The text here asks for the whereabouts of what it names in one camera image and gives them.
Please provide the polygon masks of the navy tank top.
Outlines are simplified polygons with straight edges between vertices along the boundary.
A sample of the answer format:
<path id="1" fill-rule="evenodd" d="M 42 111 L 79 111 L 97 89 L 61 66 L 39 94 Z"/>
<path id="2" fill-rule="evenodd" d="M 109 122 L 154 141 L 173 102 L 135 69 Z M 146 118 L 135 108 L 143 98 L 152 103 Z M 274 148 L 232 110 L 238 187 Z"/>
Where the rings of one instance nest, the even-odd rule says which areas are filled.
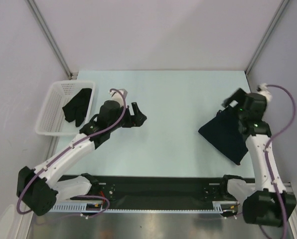
<path id="1" fill-rule="evenodd" d="M 236 165 L 240 165 L 248 152 L 239 132 L 237 111 L 231 106 L 218 111 L 212 120 L 198 130 L 198 133 Z"/>

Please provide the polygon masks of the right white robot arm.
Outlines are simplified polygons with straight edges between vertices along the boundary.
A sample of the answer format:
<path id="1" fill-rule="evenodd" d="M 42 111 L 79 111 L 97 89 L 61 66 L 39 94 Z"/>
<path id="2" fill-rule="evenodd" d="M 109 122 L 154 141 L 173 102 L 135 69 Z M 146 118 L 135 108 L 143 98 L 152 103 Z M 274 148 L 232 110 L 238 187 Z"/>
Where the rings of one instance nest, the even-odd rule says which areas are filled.
<path id="1" fill-rule="evenodd" d="M 276 166 L 272 149 L 272 133 L 263 117 L 272 96 L 268 90 L 246 93 L 237 89 L 224 100 L 222 106 L 234 107 L 241 134 L 251 156 L 255 175 L 255 187 L 242 179 L 232 178 L 220 185 L 219 195 L 230 200 L 235 197 L 242 206 L 244 221 L 260 226 L 281 227 L 286 224 L 297 201 L 287 192 Z"/>

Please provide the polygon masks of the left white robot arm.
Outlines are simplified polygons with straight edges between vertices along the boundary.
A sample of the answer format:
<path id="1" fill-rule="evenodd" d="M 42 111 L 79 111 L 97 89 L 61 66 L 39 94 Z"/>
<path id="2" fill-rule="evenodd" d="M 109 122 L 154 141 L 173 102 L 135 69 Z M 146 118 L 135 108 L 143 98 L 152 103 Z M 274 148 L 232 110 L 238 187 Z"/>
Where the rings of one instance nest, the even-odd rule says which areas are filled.
<path id="1" fill-rule="evenodd" d="M 118 128 L 140 127 L 147 120 L 136 102 L 131 107 L 107 100 L 98 114 L 86 123 L 62 152 L 33 169 L 25 166 L 18 173 L 16 194 L 32 212 L 43 216 L 57 201 L 74 197 L 94 199 L 100 192 L 99 181 L 88 173 L 73 179 L 60 178 L 80 159 L 107 141 Z"/>

